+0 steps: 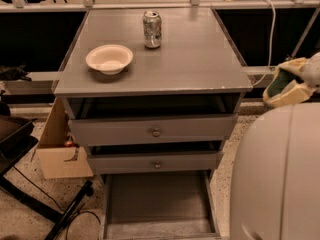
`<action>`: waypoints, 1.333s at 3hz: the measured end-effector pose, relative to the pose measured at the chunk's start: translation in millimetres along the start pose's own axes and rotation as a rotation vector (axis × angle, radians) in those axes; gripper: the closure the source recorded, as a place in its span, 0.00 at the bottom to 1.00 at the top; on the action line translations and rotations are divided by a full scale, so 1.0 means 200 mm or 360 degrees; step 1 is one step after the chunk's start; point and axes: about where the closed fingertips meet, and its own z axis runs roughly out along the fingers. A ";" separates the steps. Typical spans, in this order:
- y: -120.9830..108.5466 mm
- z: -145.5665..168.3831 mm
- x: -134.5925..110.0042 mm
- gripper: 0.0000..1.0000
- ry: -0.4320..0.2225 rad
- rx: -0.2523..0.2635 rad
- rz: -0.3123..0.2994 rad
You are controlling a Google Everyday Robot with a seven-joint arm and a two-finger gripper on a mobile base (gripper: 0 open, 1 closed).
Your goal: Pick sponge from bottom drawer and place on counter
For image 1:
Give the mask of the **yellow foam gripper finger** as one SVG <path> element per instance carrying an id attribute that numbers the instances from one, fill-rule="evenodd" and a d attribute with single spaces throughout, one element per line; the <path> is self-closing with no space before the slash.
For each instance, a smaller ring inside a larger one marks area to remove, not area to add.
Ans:
<path id="1" fill-rule="evenodd" d="M 307 101 L 315 92 L 315 88 L 305 83 L 290 82 L 285 87 L 271 85 L 264 91 L 263 101 L 268 106 L 277 108 Z"/>
<path id="2" fill-rule="evenodd" d="M 277 65 L 275 74 L 279 74 L 280 72 L 286 72 L 295 76 L 301 76 L 303 73 L 303 67 L 307 62 L 308 59 L 305 57 L 285 61 Z"/>

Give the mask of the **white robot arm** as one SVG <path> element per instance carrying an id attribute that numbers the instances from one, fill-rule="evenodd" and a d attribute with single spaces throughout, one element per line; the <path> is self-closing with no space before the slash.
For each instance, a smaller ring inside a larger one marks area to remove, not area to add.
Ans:
<path id="1" fill-rule="evenodd" d="M 231 181 L 230 240 L 320 240 L 320 54 L 279 64 L 271 110 L 242 138 Z"/>

